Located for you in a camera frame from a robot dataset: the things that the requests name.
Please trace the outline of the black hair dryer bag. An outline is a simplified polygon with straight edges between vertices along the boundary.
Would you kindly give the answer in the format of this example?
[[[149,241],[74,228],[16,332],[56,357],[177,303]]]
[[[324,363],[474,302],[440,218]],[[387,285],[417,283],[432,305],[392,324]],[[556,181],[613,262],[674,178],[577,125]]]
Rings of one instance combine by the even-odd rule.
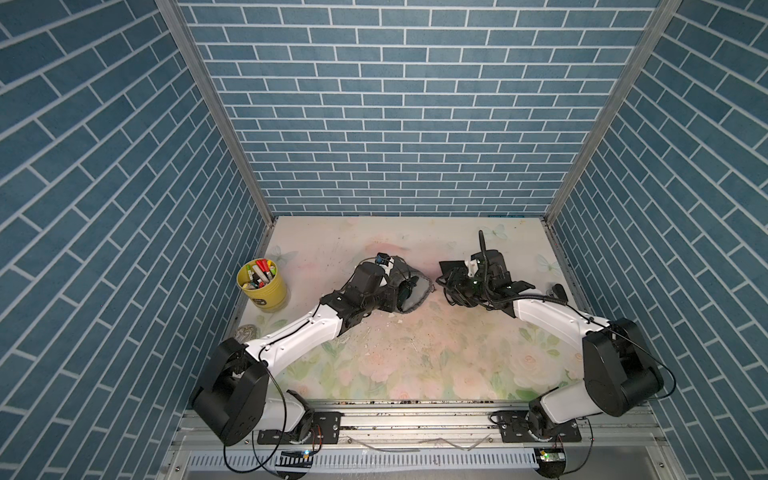
[[[456,282],[463,282],[470,277],[469,267],[464,260],[440,261],[441,275],[436,279],[440,286],[447,286]]]

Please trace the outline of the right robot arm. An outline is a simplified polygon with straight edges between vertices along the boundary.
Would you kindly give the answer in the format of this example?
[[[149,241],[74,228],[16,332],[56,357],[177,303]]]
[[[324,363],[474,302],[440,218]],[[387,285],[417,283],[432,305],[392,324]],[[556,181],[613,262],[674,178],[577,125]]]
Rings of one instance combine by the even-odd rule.
[[[638,404],[665,398],[666,365],[651,351],[640,327],[621,318],[589,315],[568,302],[555,284],[544,293],[512,278],[503,255],[479,238],[467,260],[443,260],[437,282],[447,301],[466,308],[501,311],[532,324],[573,347],[583,375],[566,387],[530,401],[525,423],[531,436],[548,441],[573,420],[606,414],[620,417]]]

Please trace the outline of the grey hair dryer bag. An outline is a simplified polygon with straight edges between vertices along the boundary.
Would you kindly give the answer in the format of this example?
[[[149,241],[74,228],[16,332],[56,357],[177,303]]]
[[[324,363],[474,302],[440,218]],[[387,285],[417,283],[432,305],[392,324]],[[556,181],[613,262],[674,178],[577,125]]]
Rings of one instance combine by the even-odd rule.
[[[410,266],[402,257],[393,256],[393,260],[395,261],[395,266],[388,272],[387,280],[395,281],[402,279],[404,281],[409,278],[418,279],[418,283],[414,286],[410,298],[403,305],[402,311],[390,312],[408,314],[426,301],[427,297],[434,291],[434,284],[423,272]]]

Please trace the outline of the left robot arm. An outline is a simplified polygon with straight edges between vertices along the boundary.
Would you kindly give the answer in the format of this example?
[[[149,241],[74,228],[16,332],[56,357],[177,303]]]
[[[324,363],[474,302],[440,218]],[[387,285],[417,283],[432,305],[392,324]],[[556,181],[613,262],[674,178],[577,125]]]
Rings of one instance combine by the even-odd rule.
[[[314,409],[300,394],[282,389],[277,375],[376,310],[405,312],[418,281],[399,258],[389,266],[359,264],[342,288],[298,320],[260,339],[220,343],[193,388],[192,408],[226,447],[255,432],[274,433],[276,443],[305,442],[314,429]]]

